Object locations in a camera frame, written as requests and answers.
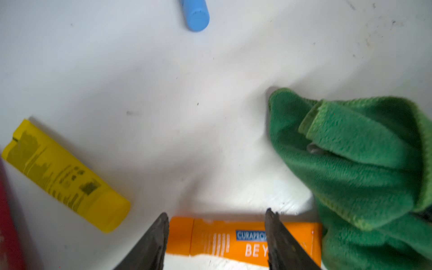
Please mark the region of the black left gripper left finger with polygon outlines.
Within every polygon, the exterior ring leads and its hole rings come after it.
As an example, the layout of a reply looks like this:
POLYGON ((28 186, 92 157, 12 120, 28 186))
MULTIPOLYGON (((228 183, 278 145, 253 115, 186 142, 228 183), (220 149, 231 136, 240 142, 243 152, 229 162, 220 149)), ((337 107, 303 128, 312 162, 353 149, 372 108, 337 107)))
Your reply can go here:
POLYGON ((162 270, 169 236, 166 213, 157 217, 115 270, 162 270))

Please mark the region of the orange toothpaste tube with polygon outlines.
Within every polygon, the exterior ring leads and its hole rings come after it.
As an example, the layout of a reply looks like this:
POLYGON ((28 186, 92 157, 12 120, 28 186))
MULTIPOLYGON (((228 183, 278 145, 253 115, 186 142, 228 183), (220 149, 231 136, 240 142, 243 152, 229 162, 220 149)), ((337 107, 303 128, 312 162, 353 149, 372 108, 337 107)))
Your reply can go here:
MULTIPOLYGON (((321 268, 322 226, 318 223, 283 225, 321 268)), ((173 217, 169 222, 166 252, 187 257, 205 254, 269 267, 264 221, 235 222, 173 217)))

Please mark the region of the yellow toothpaste tube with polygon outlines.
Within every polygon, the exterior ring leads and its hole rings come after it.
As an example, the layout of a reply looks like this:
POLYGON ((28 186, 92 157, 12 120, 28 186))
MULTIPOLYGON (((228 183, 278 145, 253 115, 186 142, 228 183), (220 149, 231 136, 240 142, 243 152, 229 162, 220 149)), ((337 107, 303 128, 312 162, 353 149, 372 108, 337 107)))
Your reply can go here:
POLYGON ((2 157, 102 232, 115 230, 130 211, 126 198, 27 119, 14 131, 2 157))

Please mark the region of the red pink toothpaste tube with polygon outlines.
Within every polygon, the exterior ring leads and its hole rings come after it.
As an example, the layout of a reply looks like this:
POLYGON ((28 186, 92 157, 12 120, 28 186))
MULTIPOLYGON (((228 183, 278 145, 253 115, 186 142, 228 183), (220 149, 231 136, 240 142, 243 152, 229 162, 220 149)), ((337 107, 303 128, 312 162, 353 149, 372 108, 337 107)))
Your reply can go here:
POLYGON ((5 180, 4 169, 1 164, 1 269, 25 270, 25 260, 7 200, 5 180))

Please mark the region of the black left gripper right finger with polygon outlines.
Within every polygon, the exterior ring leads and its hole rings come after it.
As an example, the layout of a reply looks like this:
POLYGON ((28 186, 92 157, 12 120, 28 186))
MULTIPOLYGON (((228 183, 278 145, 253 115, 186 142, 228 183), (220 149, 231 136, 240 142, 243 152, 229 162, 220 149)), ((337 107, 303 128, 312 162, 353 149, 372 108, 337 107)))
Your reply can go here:
POLYGON ((266 210, 264 226, 270 270, 321 269, 283 225, 279 214, 270 208, 266 210))

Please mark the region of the green cleaning cloth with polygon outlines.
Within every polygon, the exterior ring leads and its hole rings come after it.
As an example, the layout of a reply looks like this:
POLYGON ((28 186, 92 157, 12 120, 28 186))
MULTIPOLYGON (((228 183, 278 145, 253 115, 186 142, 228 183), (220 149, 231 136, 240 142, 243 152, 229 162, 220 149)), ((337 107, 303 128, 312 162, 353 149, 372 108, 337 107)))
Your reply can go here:
POLYGON ((269 137, 313 193, 329 270, 423 270, 432 259, 432 122, 401 97, 269 97, 269 137))

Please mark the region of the blue toothpaste tube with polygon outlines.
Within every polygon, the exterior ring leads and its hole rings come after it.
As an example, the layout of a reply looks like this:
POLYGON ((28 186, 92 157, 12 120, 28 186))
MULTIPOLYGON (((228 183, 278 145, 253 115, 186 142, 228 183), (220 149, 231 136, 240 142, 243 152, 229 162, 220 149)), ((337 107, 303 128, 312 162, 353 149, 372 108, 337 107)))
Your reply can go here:
POLYGON ((194 32, 204 30, 210 22, 206 0, 180 0, 188 28, 194 32))

